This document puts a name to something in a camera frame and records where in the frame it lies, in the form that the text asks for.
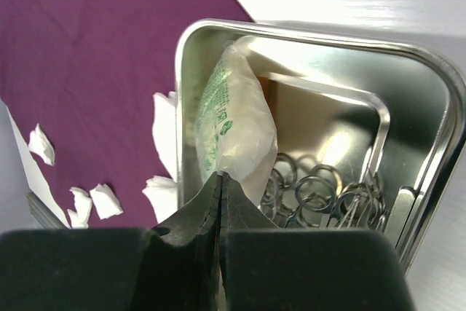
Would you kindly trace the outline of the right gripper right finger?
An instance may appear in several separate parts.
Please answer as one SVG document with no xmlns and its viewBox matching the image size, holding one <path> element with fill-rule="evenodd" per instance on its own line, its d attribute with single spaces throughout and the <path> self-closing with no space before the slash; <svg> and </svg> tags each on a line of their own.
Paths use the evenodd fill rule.
<svg viewBox="0 0 466 311">
<path fill-rule="evenodd" d="M 278 229 L 221 176 L 228 310 L 414 310 L 398 258 L 366 229 Z"/>
</svg>

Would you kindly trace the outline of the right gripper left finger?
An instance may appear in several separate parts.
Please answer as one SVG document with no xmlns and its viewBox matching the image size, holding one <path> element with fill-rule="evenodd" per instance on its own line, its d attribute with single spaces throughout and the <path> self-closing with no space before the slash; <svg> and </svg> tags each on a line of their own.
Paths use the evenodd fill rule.
<svg viewBox="0 0 466 311">
<path fill-rule="evenodd" d="M 222 177 L 152 229 L 1 236 L 3 310 L 215 310 Z"/>
</svg>

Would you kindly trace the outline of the white gauze pad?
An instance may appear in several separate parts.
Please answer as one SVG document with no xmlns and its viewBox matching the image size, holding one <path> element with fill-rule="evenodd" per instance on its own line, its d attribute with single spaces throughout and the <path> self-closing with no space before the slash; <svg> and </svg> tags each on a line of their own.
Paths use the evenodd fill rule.
<svg viewBox="0 0 466 311">
<path fill-rule="evenodd" d="M 88 224 L 93 205 L 92 199 L 85 190 L 78 187 L 71 187 L 69 191 L 74 196 L 74 209 L 70 210 L 77 212 L 79 218 Z"/>
<path fill-rule="evenodd" d="M 154 176 L 148 179 L 142 193 L 151 203 L 158 223 L 178 210 L 177 183 L 171 178 Z"/>
<path fill-rule="evenodd" d="M 31 153 L 38 155 L 46 165 L 55 165 L 55 149 L 40 124 L 37 124 L 30 132 L 28 149 Z"/>
<path fill-rule="evenodd" d="M 101 220 L 119 216 L 123 213 L 119 200 L 107 184 L 98 184 L 94 189 L 91 189 L 90 197 Z"/>
<path fill-rule="evenodd" d="M 173 91 L 167 95 L 156 92 L 153 95 L 153 102 L 154 121 L 151 132 L 154 146 L 160 162 L 175 181 L 177 177 L 175 110 L 178 96 Z"/>
<path fill-rule="evenodd" d="M 68 216 L 69 216 L 69 219 L 70 219 L 70 224 L 71 224 L 72 229 L 87 229 L 88 228 L 87 222 L 83 222 L 79 218 L 77 212 L 68 209 L 67 213 L 68 213 Z"/>
</svg>

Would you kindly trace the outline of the packaged gauze bag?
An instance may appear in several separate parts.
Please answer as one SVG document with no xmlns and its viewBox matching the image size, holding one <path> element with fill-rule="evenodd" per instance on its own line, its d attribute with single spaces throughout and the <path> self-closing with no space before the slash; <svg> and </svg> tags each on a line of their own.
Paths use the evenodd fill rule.
<svg viewBox="0 0 466 311">
<path fill-rule="evenodd" d="M 221 54 L 200 99 L 195 145 L 203 181 L 226 172 L 258 205 L 277 156 L 277 129 L 248 62 L 252 41 L 242 37 Z"/>
</svg>

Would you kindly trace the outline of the steel hemostat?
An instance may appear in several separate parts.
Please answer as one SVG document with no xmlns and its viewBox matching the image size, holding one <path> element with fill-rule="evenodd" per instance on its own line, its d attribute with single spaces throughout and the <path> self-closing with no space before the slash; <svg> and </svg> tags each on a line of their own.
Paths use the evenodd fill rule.
<svg viewBox="0 0 466 311">
<path fill-rule="evenodd" d="M 278 153 L 258 209 L 279 228 L 296 226 L 298 179 L 296 161 L 288 154 Z"/>
</svg>

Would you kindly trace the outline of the white gauze pad bottom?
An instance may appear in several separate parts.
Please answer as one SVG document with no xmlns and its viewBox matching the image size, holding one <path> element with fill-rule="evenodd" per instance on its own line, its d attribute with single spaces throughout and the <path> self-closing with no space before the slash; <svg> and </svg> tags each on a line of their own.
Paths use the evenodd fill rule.
<svg viewBox="0 0 466 311">
<path fill-rule="evenodd" d="M 69 219 L 70 219 L 70 224 L 71 224 L 72 229 L 87 229 L 88 228 L 87 222 L 83 222 L 79 218 L 77 212 L 68 209 L 67 213 L 68 213 L 68 216 L 69 216 Z"/>
</svg>

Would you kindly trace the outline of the stainless steel tray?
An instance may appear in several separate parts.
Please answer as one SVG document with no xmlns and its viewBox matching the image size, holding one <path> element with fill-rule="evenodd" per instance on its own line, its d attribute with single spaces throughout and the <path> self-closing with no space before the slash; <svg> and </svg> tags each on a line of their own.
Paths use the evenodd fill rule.
<svg viewBox="0 0 466 311">
<path fill-rule="evenodd" d="M 256 77 L 277 83 L 277 153 L 305 169 L 334 166 L 343 190 L 367 171 L 378 173 L 387 219 L 399 188 L 415 191 L 394 248 L 408 268 L 465 145 L 465 83 L 459 72 L 410 44 L 197 21 L 181 35 L 175 54 L 180 205 L 204 183 L 195 145 L 203 91 L 225 48 L 245 36 L 253 39 L 248 62 Z"/>
</svg>

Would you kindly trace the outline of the purple cloth drape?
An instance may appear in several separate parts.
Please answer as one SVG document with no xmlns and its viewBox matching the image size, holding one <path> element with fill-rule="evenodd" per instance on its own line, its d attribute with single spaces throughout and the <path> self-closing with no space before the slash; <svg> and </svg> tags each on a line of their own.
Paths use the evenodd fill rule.
<svg viewBox="0 0 466 311">
<path fill-rule="evenodd" d="M 54 146 L 39 167 L 61 209 L 71 187 L 108 184 L 123 211 L 91 227 L 156 224 L 152 97 L 173 90 L 178 39 L 203 18 L 249 17 L 237 0 L 1 0 L 1 99 L 24 137 L 40 127 Z"/>
</svg>

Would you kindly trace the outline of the aluminium rail frame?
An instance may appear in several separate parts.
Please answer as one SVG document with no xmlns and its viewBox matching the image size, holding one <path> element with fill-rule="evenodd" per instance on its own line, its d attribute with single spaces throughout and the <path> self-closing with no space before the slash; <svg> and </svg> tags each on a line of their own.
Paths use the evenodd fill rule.
<svg viewBox="0 0 466 311">
<path fill-rule="evenodd" d="M 66 229 L 67 226 L 33 192 L 26 195 L 28 208 L 43 229 Z"/>
</svg>

